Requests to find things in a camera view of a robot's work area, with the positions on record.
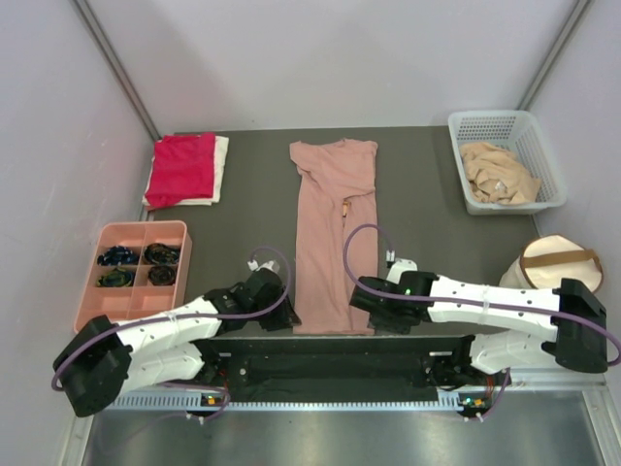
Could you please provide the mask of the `pink printed t shirt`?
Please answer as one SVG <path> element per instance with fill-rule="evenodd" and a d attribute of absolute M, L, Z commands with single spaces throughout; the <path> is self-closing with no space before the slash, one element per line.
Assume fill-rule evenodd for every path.
<path fill-rule="evenodd" d="M 305 335 L 371 335 L 369 314 L 349 305 L 354 283 L 343 247 L 358 226 L 377 223 L 377 143 L 296 142 L 290 159 L 301 177 L 295 255 L 295 304 Z"/>

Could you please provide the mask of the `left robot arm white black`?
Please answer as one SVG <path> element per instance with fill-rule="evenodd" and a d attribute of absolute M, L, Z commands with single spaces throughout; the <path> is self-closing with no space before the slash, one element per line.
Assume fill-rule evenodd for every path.
<path fill-rule="evenodd" d="M 275 261 L 252 262 L 244 282 L 211 290 L 170 311 L 112 322 L 92 318 L 52 364 L 52 388 L 78 417 L 98 414 L 120 396 L 163 383 L 213 383 L 220 357 L 208 341 L 225 324 L 273 316 L 288 303 L 291 278 Z"/>

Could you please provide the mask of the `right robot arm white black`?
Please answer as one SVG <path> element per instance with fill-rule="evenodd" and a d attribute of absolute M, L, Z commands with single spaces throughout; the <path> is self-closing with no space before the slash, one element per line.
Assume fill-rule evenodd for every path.
<path fill-rule="evenodd" d="M 398 259 L 387 278 L 356 277 L 351 306 L 371 324 L 407 333 L 425 323 L 468 323 L 497 328 L 470 335 L 450 367 L 462 383 L 477 383 L 504 369 L 547 363 L 577 373 L 607 371 L 606 311 L 588 287 L 563 278 L 552 288 L 505 288 L 452 280 Z"/>

